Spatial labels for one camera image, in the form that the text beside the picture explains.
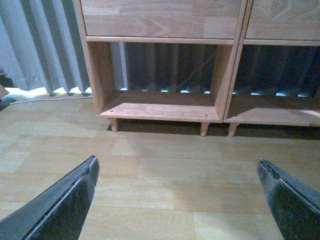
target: wooden furniture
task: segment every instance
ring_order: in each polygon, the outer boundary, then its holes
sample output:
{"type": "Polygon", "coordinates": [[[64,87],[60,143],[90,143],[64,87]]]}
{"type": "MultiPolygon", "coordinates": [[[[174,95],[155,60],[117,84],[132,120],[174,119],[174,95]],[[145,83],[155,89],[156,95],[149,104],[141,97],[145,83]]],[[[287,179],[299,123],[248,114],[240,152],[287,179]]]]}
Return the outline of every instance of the wooden furniture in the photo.
{"type": "Polygon", "coordinates": [[[222,123],[247,1],[77,0],[96,113],[110,119],[222,123]],[[115,90],[110,42],[217,45],[210,94],[115,90]]]}
{"type": "Polygon", "coordinates": [[[243,45],[320,46],[320,1],[248,1],[223,118],[229,137],[239,124],[320,126],[317,96],[233,94],[243,45]]]}
{"type": "Polygon", "coordinates": [[[320,45],[319,0],[75,0],[96,113],[110,119],[320,126],[318,99],[233,95],[252,45],[320,45]],[[210,94],[115,90],[110,42],[217,45],[210,94]]]}

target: floor plank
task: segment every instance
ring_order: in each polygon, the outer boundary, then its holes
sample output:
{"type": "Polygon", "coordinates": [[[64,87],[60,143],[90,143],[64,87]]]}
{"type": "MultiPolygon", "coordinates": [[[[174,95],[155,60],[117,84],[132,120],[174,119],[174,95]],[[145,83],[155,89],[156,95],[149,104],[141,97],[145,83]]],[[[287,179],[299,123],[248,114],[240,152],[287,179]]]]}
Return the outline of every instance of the floor plank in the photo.
{"type": "Polygon", "coordinates": [[[197,124],[126,120],[119,132],[109,124],[92,99],[0,111],[0,218],[91,155],[100,172],[81,240],[282,239],[259,158],[320,191],[319,134],[309,128],[247,125],[229,138],[219,124],[207,137],[197,124]]]}

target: wooden drawer front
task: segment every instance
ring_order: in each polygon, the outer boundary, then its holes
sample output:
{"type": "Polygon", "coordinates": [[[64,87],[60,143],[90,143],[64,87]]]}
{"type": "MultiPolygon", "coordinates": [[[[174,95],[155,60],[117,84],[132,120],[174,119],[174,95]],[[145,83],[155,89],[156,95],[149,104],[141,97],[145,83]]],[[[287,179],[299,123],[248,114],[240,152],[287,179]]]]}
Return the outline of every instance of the wooden drawer front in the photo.
{"type": "Polygon", "coordinates": [[[320,40],[320,0],[254,0],[247,39],[320,40]]]}
{"type": "Polygon", "coordinates": [[[241,0],[81,0],[87,36],[233,39],[241,0]]]}

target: shelf bottom panel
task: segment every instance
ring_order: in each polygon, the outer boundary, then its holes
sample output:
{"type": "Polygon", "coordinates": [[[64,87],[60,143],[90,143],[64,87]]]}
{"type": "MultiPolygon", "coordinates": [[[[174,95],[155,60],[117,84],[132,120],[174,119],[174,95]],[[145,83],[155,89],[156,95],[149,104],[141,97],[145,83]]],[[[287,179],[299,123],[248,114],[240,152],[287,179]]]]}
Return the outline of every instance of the shelf bottom panel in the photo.
{"type": "Polygon", "coordinates": [[[208,94],[117,91],[99,116],[222,123],[212,104],[211,96],[208,94]]]}
{"type": "Polygon", "coordinates": [[[224,123],[320,126],[319,98],[233,95],[224,123]]]}

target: gray curtain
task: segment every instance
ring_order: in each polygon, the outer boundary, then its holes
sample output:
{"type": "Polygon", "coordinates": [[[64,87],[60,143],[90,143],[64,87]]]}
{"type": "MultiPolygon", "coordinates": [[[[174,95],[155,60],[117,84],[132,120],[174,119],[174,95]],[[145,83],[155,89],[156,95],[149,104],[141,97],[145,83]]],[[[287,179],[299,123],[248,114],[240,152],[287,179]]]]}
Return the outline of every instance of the gray curtain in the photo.
{"type": "Polygon", "coordinates": [[[313,97],[320,85],[320,47],[245,45],[236,94],[313,97]]]}
{"type": "Polygon", "coordinates": [[[16,88],[89,85],[73,0],[0,0],[0,70],[16,88]]]}
{"type": "Polygon", "coordinates": [[[210,91],[216,48],[207,44],[112,43],[115,85],[133,91],[210,91]]]}

